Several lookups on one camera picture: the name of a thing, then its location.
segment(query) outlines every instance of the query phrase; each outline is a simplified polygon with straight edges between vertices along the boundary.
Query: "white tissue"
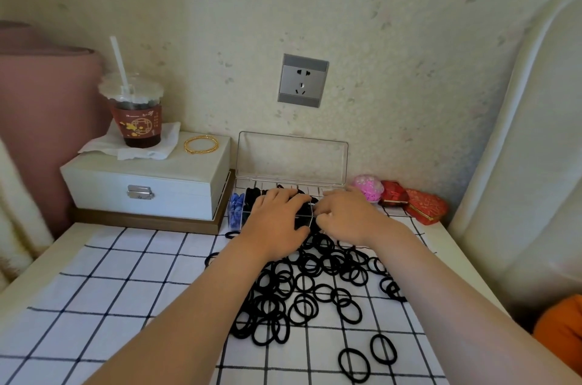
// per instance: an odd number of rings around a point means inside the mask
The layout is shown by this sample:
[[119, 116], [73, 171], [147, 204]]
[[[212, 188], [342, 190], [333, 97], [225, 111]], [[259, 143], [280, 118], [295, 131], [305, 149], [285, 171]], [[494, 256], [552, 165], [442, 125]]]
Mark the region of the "white tissue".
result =
[[178, 134], [180, 132], [180, 122], [163, 123], [162, 139], [156, 146], [151, 148], [130, 148], [123, 141], [123, 136], [117, 127], [115, 120], [111, 120], [111, 125], [107, 134], [103, 137], [94, 138], [81, 148], [81, 152], [101, 151], [107, 155], [115, 155], [117, 160], [129, 160], [132, 158], [151, 158], [154, 160], [164, 160], [170, 155], [178, 144]]

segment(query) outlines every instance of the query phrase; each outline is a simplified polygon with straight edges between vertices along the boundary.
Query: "checkered tablecloth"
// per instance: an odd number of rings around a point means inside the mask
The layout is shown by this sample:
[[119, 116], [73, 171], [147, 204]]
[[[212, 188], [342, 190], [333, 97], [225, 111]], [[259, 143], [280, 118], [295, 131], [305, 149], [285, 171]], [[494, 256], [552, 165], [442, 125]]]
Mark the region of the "checkered tablecloth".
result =
[[[422, 225], [402, 209], [385, 212], [424, 241]], [[0, 335], [0, 384], [81, 384], [202, 273], [205, 257], [227, 245], [227, 231], [226, 219], [215, 236], [103, 226]], [[367, 286], [355, 287], [323, 273], [318, 283], [351, 292], [361, 323], [343, 322], [333, 304], [319, 303], [319, 315], [292, 326], [284, 345], [258, 347], [229, 336], [211, 384], [349, 384], [338, 366], [344, 347], [370, 361], [367, 384], [447, 384], [410, 304], [388, 299], [380, 279], [370, 273]], [[370, 338], [378, 332], [396, 346], [391, 367], [371, 355]]]

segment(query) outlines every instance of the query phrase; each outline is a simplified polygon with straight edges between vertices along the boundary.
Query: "electrical socket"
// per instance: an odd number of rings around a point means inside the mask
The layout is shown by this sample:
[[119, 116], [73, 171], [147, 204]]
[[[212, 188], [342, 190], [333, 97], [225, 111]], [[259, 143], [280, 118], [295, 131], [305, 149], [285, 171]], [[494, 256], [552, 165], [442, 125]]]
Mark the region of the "electrical socket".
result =
[[329, 62], [283, 55], [278, 102], [319, 108]]

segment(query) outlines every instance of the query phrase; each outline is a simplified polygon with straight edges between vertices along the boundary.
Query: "red box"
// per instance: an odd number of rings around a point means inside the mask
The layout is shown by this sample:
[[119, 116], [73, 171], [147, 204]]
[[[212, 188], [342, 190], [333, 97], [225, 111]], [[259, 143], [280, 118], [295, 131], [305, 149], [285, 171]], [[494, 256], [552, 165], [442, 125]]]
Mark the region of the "red box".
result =
[[436, 195], [414, 189], [407, 189], [406, 192], [410, 199], [404, 210], [425, 226], [438, 223], [449, 210], [447, 203]]
[[384, 192], [380, 197], [380, 205], [386, 207], [404, 207], [408, 204], [408, 194], [397, 181], [382, 180]]

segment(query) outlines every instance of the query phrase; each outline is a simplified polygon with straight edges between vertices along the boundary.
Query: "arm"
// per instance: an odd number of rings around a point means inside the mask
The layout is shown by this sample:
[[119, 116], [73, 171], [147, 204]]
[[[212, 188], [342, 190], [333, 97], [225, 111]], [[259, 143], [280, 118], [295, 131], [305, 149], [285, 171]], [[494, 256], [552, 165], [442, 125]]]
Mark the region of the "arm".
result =
[[402, 287], [451, 385], [580, 385], [582, 379], [353, 188], [316, 205], [318, 225], [373, 249]]
[[290, 200], [296, 192], [273, 189], [257, 198], [241, 234], [85, 385], [206, 385], [263, 266], [291, 254], [309, 233], [294, 230], [295, 214], [311, 199]]

